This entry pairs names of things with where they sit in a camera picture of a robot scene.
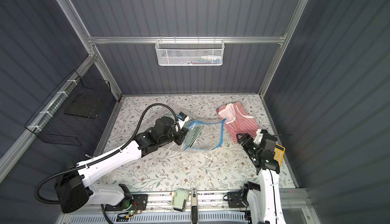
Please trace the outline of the green striped garment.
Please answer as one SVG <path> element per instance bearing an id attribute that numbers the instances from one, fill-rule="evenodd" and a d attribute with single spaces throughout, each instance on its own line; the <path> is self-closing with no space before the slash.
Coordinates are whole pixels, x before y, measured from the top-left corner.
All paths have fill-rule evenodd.
<path id="1" fill-rule="evenodd" d="M 173 141 L 172 143 L 168 143 L 167 145 L 163 146 L 163 148 L 173 151 L 185 151 L 187 149 L 202 150 L 199 143 L 201 142 L 200 135 L 203 129 L 203 125 L 199 121 L 191 118 L 190 121 L 185 123 L 184 127 L 181 129 L 188 129 L 182 144 L 178 145 Z"/>

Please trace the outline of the clear vacuum bag blue zipper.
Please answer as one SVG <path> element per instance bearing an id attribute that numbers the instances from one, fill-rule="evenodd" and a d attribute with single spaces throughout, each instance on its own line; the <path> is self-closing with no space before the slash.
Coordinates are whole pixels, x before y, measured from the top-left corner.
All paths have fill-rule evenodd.
<path id="1" fill-rule="evenodd" d="M 187 111 L 179 111 L 162 103 L 148 106 L 141 115 L 143 117 L 152 107 L 166 109 L 167 113 L 157 113 L 150 118 L 150 127 L 143 132 L 138 126 L 133 140 L 144 154 L 149 154 L 159 148 L 173 151 L 201 150 L 212 151 L 222 146 L 225 119 L 202 119 L 190 116 Z"/>

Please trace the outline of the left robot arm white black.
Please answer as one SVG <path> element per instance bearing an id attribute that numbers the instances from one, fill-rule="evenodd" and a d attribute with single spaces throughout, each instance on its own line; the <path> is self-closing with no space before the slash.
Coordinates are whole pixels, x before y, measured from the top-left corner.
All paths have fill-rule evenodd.
<path id="1" fill-rule="evenodd" d="M 63 213 L 74 212 L 85 205 L 108 204 L 120 205 L 130 192 L 124 185 L 114 187 L 98 187 L 95 181 L 118 167 L 147 156 L 160 147 L 175 142 L 181 145 L 188 132 L 184 124 L 189 117 L 180 113 L 178 125 L 170 117 L 163 116 L 155 121 L 155 125 L 135 136 L 124 149 L 118 148 L 114 155 L 102 154 L 85 161 L 87 167 L 74 172 L 65 173 L 56 178 L 54 189 Z"/>

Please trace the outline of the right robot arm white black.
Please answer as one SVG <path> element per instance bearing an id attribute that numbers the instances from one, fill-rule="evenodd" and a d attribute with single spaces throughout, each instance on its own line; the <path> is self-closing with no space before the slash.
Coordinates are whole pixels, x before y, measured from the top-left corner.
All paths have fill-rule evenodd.
<path id="1" fill-rule="evenodd" d="M 251 224 L 285 224 L 279 190 L 280 164 L 274 159 L 277 138 L 267 130 L 252 137 L 238 133 L 240 144 L 256 168 L 257 183 L 248 181 L 242 190 L 243 202 L 250 209 Z"/>

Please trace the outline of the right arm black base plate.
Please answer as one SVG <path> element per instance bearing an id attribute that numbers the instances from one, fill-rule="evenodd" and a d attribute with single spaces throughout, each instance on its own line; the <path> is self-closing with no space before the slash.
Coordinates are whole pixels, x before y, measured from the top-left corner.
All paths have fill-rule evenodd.
<path id="1" fill-rule="evenodd" d="M 223 196 L 223 200 L 227 202 L 229 208 L 245 208 L 247 206 L 242 197 L 242 190 L 228 192 Z"/>

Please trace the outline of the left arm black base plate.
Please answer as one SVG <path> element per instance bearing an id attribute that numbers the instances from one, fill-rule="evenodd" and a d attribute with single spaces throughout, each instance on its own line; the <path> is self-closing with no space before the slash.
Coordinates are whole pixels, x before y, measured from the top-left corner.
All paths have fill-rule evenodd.
<path id="1" fill-rule="evenodd" d="M 132 197 L 126 196 L 119 204 L 115 206 L 106 205 L 105 211 L 143 211 L 146 210 L 148 203 L 147 194 L 135 194 Z"/>

